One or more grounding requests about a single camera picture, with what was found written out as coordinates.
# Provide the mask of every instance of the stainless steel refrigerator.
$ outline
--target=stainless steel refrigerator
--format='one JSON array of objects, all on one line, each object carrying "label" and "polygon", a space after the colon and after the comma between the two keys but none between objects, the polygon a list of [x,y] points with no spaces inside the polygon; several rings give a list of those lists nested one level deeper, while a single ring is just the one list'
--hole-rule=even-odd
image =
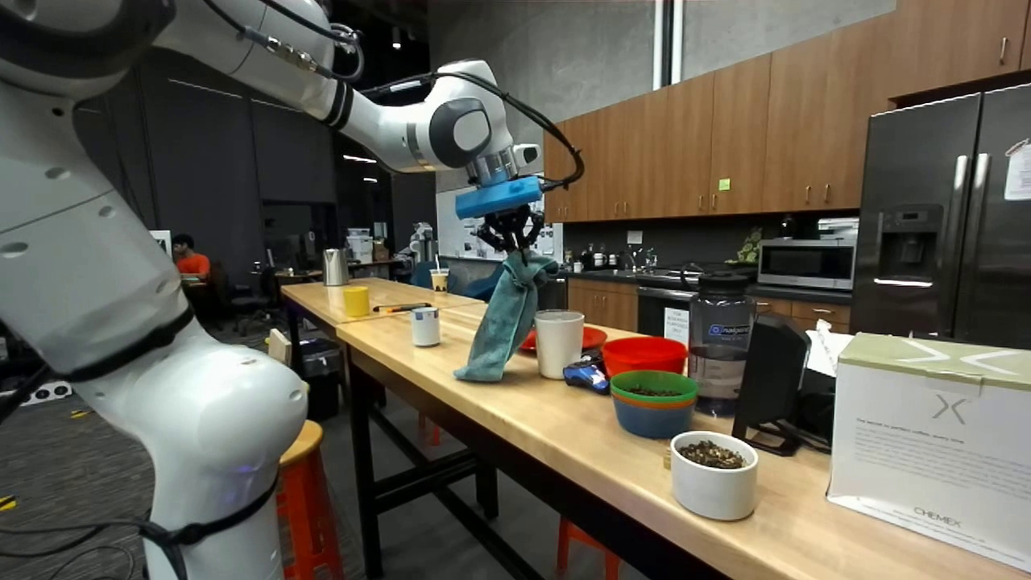
[{"label": "stainless steel refrigerator", "polygon": [[853,329],[1031,349],[1031,85],[869,118]]}]

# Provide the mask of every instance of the white box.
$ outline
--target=white box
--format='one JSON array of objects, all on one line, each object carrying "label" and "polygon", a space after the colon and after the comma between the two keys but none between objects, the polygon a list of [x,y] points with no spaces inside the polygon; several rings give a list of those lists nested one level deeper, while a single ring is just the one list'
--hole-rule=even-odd
[{"label": "white box", "polygon": [[1031,571],[1031,351],[857,335],[828,500]]}]

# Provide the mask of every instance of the bottle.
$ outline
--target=bottle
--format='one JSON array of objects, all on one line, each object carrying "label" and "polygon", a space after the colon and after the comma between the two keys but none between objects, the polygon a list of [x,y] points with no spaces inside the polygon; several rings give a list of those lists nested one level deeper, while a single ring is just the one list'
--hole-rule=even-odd
[{"label": "bottle", "polygon": [[751,318],[747,276],[735,271],[698,276],[698,300],[689,311],[689,377],[698,385],[698,414],[735,415]]}]

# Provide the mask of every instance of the microwave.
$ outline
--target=microwave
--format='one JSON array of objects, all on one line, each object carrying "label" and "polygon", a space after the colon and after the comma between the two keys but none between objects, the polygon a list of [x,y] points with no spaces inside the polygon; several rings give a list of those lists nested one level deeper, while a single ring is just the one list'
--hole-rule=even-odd
[{"label": "microwave", "polygon": [[851,291],[857,240],[767,240],[757,254],[757,283],[803,291]]}]

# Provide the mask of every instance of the blue towel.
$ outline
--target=blue towel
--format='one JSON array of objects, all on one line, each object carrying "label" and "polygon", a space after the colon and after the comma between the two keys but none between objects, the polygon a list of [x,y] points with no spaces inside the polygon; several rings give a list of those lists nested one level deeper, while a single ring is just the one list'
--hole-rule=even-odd
[{"label": "blue towel", "polygon": [[527,257],[527,251],[506,254],[485,316],[477,329],[471,362],[453,371],[457,382],[499,385],[506,377],[513,351],[534,327],[539,287],[553,280],[553,275],[553,260]]}]

